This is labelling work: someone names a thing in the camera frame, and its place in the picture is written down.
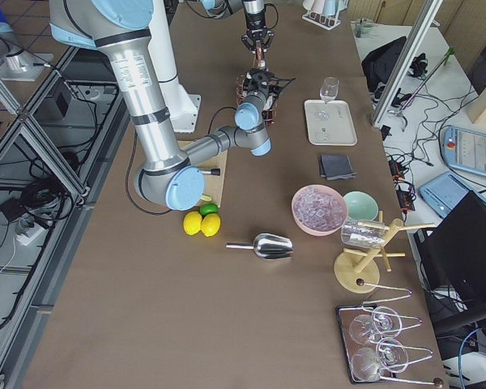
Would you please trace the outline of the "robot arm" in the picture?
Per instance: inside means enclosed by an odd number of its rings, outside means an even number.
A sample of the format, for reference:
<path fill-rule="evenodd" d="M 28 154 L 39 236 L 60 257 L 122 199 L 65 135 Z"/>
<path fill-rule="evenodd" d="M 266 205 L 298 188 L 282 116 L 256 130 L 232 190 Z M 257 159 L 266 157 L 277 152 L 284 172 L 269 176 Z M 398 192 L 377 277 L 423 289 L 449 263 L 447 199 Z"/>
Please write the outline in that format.
<path fill-rule="evenodd" d="M 266 22 L 266 9 L 269 6 L 275 7 L 273 4 L 262 0 L 198 1 L 204 10 L 204 13 L 200 14 L 190 6 L 192 1 L 184 3 L 204 19 L 226 19 L 238 11 L 243 11 L 245 33 L 241 36 L 241 42 L 258 60 L 264 59 L 265 52 L 275 37 L 273 27 L 269 27 Z"/>
<path fill-rule="evenodd" d="M 205 1 L 208 15 L 222 19 L 245 12 L 246 34 L 241 38 L 255 54 L 257 67 L 243 83 L 235 126 L 222 126 L 185 147 L 175 137 L 172 119 L 177 112 L 169 86 L 177 74 L 173 65 L 168 18 L 161 1 L 52 1 L 49 4 L 53 38 L 63 44 L 97 50 L 107 56 L 130 118 L 146 156 L 135 177 L 139 196 L 172 210 L 189 210 L 204 192 L 198 165 L 231 147 L 246 147 L 255 156 L 267 154 L 271 141 L 263 118 L 290 79 L 276 77 L 263 53 L 274 33 L 266 25 L 262 1 Z"/>

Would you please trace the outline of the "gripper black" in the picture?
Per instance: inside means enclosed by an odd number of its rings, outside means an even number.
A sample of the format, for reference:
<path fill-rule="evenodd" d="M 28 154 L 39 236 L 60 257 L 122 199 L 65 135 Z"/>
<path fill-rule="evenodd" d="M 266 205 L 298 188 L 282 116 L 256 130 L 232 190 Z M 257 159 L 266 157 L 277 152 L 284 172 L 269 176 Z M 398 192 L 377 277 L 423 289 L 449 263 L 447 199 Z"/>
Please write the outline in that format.
<path fill-rule="evenodd" d="M 256 28 L 248 26 L 246 33 L 241 36 L 241 41 L 252 53 L 257 53 L 258 47 L 261 47 L 265 53 L 271 46 L 274 39 L 274 30 L 269 28 Z"/>
<path fill-rule="evenodd" d="M 295 78 L 281 78 L 271 71 L 251 69 L 245 75 L 245 97 L 263 96 L 263 107 L 273 108 L 283 90 Z"/>

